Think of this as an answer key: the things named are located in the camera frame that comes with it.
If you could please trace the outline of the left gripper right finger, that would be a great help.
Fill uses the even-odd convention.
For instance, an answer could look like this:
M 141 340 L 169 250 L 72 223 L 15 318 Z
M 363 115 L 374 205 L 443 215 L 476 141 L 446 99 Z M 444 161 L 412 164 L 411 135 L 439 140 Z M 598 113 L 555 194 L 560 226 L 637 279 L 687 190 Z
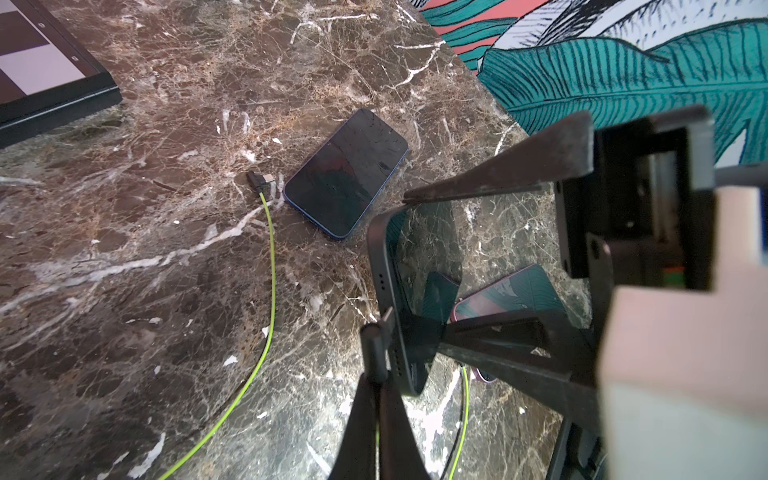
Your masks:
M 391 379 L 379 394 L 379 478 L 430 479 L 399 389 Z

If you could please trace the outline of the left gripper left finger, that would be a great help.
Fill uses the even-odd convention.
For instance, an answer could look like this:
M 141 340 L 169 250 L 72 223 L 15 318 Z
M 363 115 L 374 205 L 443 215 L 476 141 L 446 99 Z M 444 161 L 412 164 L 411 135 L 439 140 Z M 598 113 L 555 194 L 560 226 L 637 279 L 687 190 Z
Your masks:
M 329 480 L 376 478 L 377 394 L 377 386 L 361 375 Z

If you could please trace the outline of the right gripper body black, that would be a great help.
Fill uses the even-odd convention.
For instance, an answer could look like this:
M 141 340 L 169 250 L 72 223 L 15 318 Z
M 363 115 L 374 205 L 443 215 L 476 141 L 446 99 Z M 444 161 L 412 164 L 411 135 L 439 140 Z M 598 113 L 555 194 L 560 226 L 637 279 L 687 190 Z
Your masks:
M 588 279 L 590 330 L 622 285 L 707 291 L 712 283 L 714 120 L 702 105 L 603 128 L 591 172 L 554 185 L 561 262 Z

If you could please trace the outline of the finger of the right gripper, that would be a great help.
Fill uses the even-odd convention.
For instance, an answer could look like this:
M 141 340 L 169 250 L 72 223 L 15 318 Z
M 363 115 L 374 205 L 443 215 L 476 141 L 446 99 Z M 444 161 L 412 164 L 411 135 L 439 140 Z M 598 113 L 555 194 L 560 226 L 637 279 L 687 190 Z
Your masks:
M 518 193 L 585 177 L 594 170 L 593 145 L 592 116 L 579 111 L 462 174 L 406 192 L 403 202 L 423 204 Z
M 559 310 L 519 310 L 447 325 L 437 351 L 600 433 L 597 350 Z

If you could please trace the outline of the black smartphone blue edge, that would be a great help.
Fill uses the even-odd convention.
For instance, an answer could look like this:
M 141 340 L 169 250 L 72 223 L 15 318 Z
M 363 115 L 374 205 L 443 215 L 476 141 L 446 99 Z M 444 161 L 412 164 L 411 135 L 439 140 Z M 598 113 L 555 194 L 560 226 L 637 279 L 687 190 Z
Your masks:
M 284 196 L 328 236 L 345 239 L 408 150 L 402 135 L 359 109 L 285 183 Z

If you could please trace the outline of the chessboard brown and pink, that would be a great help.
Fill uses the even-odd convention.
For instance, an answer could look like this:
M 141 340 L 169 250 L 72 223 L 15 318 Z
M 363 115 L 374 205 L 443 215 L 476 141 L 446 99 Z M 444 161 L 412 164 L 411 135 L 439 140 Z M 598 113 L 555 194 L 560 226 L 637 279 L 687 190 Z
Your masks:
M 38 1 L 1 0 L 1 146 L 122 101 L 113 77 Z

